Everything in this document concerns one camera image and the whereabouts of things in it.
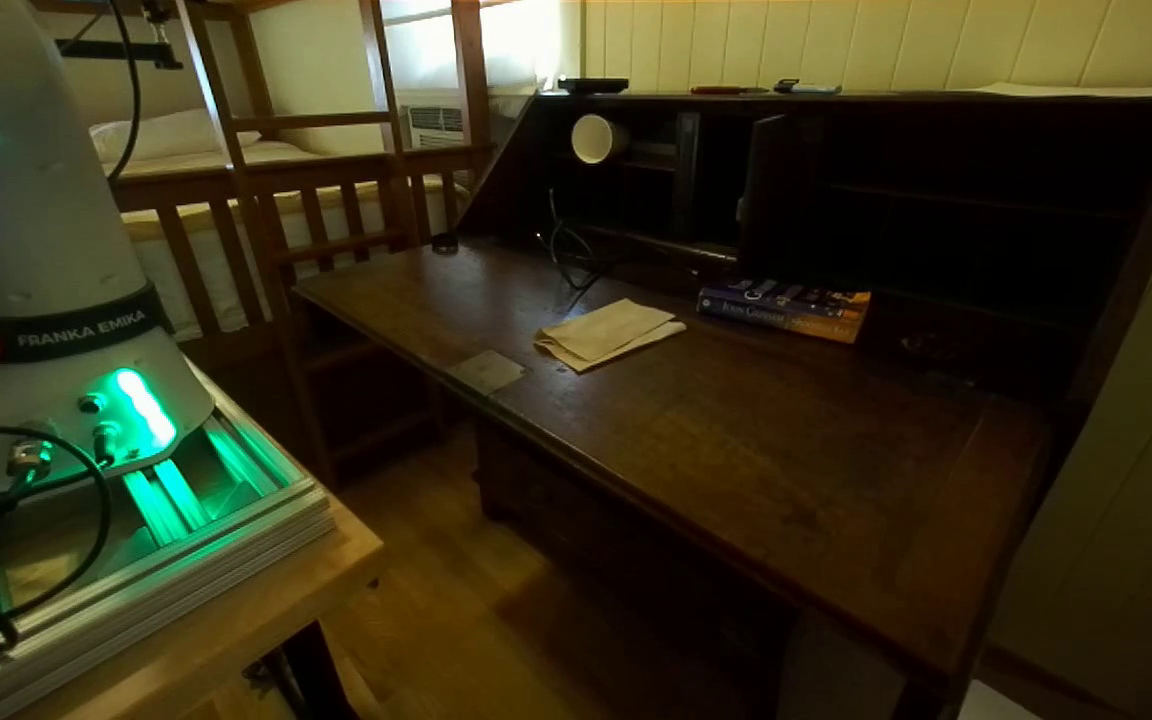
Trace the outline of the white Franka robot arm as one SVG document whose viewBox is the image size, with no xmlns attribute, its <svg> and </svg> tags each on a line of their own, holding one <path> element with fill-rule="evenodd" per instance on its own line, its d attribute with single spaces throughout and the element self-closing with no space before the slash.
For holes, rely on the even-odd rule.
<svg viewBox="0 0 1152 720">
<path fill-rule="evenodd" d="M 23 0 L 0 0 L 0 494 L 11 428 L 116 462 L 167 457 L 212 396 L 167 338 L 96 149 L 65 90 L 56 43 Z"/>
</svg>

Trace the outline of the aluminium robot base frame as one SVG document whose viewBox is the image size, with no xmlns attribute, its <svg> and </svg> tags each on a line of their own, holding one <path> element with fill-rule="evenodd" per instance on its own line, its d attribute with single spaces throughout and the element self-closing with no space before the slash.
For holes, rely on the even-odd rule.
<svg viewBox="0 0 1152 720">
<path fill-rule="evenodd" d="M 324 520 L 320 486 L 230 399 L 167 457 L 11 428 L 0 494 L 0 720 L 259 576 Z"/>
</svg>

